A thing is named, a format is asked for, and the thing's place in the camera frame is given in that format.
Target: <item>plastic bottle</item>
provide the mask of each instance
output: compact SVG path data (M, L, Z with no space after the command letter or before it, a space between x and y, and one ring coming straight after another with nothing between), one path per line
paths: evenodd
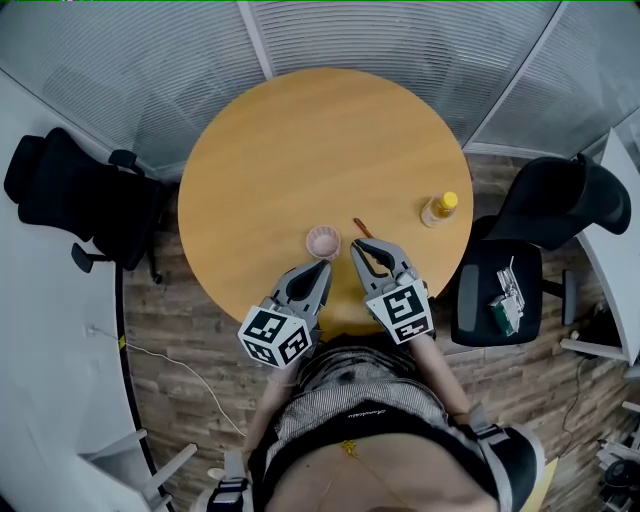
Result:
M420 212L420 218L425 226L435 228L456 212L456 206L458 206L456 193L445 192L429 199L422 212Z

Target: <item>small bowl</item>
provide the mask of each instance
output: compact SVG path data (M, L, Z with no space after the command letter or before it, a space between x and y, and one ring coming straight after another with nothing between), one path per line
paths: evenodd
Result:
M331 226L316 226L307 235L307 251L320 260L335 259L340 252L340 233Z

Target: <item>table top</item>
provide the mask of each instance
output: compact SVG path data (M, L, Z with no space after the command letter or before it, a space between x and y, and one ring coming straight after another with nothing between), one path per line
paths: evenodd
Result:
M640 173L611 129L602 166L618 177L631 198L631 222L622 235L593 224L578 235L595 269L616 321L629 364L640 353Z
M458 194L455 215L427 228L433 195ZM279 76L232 101L209 124L185 167L180 236L196 278L242 321L282 274L309 262L317 225L342 237L320 313L324 338L380 330L363 303L349 245L373 236L400 245L432 296L453 276L473 215L471 177L447 125L417 96L359 71Z

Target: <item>black office chair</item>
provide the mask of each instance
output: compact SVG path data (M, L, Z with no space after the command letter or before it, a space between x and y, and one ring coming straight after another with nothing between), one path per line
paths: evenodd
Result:
M101 164L66 131L54 128L46 138L22 137L4 188L25 224L64 229L83 242L93 238L102 255L87 254L78 244L71 251L84 272L90 272L95 261L114 261L133 270L147 253L151 276L160 283L153 233L169 192L159 181L146 178L135 162L135 154L117 150L110 165Z
M563 324L574 321L573 274L563 284L542 278L539 247L554 250L590 224L621 234L629 226L631 202L622 183L590 158L538 158L518 173L496 216L474 222L469 246L454 277L451 338L471 347L513 345L540 331L542 292L563 299ZM520 329L502 334L489 303L503 293L496 272L509 266L524 296Z

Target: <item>wooden floor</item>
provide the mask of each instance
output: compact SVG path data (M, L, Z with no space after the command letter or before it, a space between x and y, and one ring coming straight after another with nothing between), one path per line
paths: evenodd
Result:
M502 157L469 158L473 177L474 216L495 213L523 162ZM254 364L236 339L238 322L214 304L199 286L185 259L176 218L170 205L156 235L161 286L154 285L143 262L124 278L127 341L183 361L202 375L222 407L242 430L251 421L265 385L266 370ZM544 274L560 279L563 268L580 280L580 311L603 300L586 255L576 243L544 253ZM580 399L563 418L577 392L576 369L583 359L560 348L567 329L561 325L561 302L546 296L540 337L513 347L468 350L451 343L447 298L438 300L434 318L439 344L472 401L482 402L490 419L532 427L551 460L560 460L544 510L598 510L601 471L595 459L597 439L629 432L637 423L623 411L623 400L638 387L622 380L624 365L601 358L580 366ZM191 501L211 485L206 471L222 467L223 452L239 447L242 438L218 411L202 383L185 368L129 350L130 367L142 425L156 465L166 463L187 443L197 454L166 485L174 506L186 512Z

